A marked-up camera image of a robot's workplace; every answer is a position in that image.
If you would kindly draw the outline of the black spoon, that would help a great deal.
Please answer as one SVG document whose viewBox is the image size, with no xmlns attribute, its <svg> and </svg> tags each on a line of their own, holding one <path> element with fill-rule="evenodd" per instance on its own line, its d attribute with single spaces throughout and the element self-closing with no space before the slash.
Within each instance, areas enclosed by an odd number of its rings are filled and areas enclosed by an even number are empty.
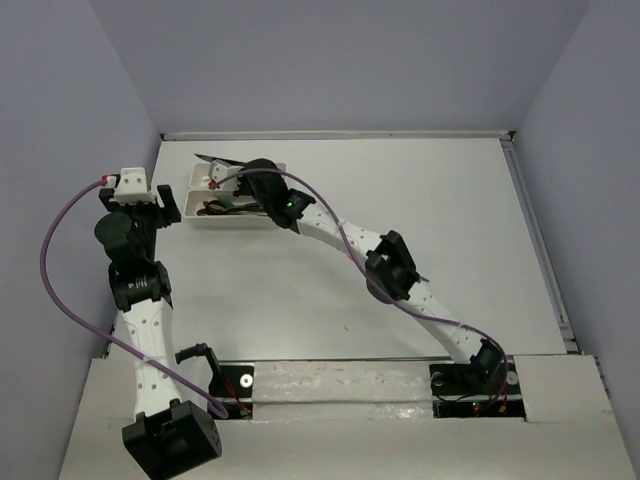
<svg viewBox="0 0 640 480">
<path fill-rule="evenodd" d="M 221 205 L 219 200 L 212 200 L 203 203 L 203 209 L 201 211 L 202 215 L 206 216 L 216 216 L 216 215 L 230 215 L 234 214 L 235 211 L 225 211 Z"/>
</svg>

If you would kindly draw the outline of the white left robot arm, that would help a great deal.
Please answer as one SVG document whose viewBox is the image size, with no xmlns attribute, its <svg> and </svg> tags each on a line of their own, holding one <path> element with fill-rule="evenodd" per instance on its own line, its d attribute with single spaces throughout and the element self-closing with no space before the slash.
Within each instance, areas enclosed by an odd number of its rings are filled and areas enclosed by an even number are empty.
<svg viewBox="0 0 640 480">
<path fill-rule="evenodd" d="M 98 197 L 107 214 L 94 235 L 110 260 L 109 285 L 136 357 L 134 420 L 122 430 L 124 447 L 148 478 L 174 479 L 222 454 L 214 419 L 176 378 L 180 361 L 206 350 L 197 344 L 175 351 L 171 284 L 155 258 L 158 230 L 181 215 L 168 185 L 155 192 L 104 187 Z"/>
</svg>

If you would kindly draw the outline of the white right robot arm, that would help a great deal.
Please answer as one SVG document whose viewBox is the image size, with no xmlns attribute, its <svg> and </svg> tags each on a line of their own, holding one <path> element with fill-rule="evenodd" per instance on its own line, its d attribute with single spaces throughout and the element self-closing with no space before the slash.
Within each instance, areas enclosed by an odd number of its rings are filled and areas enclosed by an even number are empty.
<svg viewBox="0 0 640 480">
<path fill-rule="evenodd" d="M 274 162 L 259 158 L 241 167 L 240 183 L 279 227 L 317 240 L 346 254 L 365 278 L 369 293 L 413 317 L 446 350 L 460 368 L 462 384 L 482 392 L 498 385 L 506 371 L 504 349 L 479 329 L 453 318 L 418 273 L 398 232 L 372 232 L 339 218 L 307 185 L 289 187 Z"/>
</svg>

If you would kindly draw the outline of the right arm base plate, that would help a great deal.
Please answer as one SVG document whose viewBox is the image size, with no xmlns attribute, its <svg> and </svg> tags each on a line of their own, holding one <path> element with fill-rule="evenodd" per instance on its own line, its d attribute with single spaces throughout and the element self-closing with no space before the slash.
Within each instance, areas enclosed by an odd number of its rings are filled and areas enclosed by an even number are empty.
<svg viewBox="0 0 640 480">
<path fill-rule="evenodd" d="M 467 379 L 466 365 L 437 363 L 429 366 L 433 416 L 447 418 L 526 418 L 519 376 L 513 361 L 508 374 L 503 367 L 488 385 Z"/>
</svg>

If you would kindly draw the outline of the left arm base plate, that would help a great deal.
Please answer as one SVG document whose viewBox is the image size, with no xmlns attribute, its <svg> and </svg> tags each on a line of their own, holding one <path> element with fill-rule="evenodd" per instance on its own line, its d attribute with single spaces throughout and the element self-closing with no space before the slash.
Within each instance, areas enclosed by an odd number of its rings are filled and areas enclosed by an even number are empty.
<svg viewBox="0 0 640 480">
<path fill-rule="evenodd" d="M 228 412 L 228 420 L 251 420 L 255 365 L 223 363 L 220 370 L 209 385 L 209 393 L 221 401 Z"/>
</svg>

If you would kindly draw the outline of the knife with green handle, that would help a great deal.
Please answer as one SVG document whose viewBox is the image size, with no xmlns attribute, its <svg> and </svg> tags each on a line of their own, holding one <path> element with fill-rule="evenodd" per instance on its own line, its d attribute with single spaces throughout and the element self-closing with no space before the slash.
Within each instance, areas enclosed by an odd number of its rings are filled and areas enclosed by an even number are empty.
<svg viewBox="0 0 640 480">
<path fill-rule="evenodd" d="M 228 158 L 223 158 L 223 157 L 218 157 L 218 156 L 210 156 L 210 155 L 205 155 L 205 154 L 198 154 L 198 153 L 194 153 L 194 155 L 199 158 L 200 160 L 203 160 L 205 162 L 224 162 L 226 164 L 229 165 L 233 165 L 233 166 L 243 166 L 246 164 L 246 162 L 243 161 L 239 161 L 239 160 L 233 160 L 233 159 L 228 159 Z"/>
</svg>

